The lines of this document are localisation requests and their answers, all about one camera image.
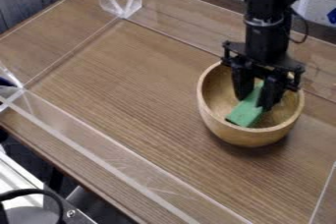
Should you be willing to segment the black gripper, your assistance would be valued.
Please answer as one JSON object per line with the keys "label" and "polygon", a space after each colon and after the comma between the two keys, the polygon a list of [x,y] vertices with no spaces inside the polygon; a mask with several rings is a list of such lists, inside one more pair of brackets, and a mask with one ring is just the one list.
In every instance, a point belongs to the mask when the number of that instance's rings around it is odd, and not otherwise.
{"label": "black gripper", "polygon": [[246,41],[227,40],[222,46],[222,63],[231,68],[235,96],[245,100],[254,90],[255,79],[265,80],[258,106],[270,111],[286,90],[298,91],[305,65],[289,53],[293,19],[259,26],[246,24]]}

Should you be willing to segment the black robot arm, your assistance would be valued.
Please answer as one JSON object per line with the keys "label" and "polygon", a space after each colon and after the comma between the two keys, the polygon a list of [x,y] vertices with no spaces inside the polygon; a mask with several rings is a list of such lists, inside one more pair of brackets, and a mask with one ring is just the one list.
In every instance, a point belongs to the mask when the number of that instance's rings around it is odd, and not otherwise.
{"label": "black robot arm", "polygon": [[235,96],[243,100],[265,81],[257,106],[271,110],[297,91],[305,64],[291,57],[293,4],[297,0],[245,0],[246,40],[223,43],[222,64],[231,68]]}

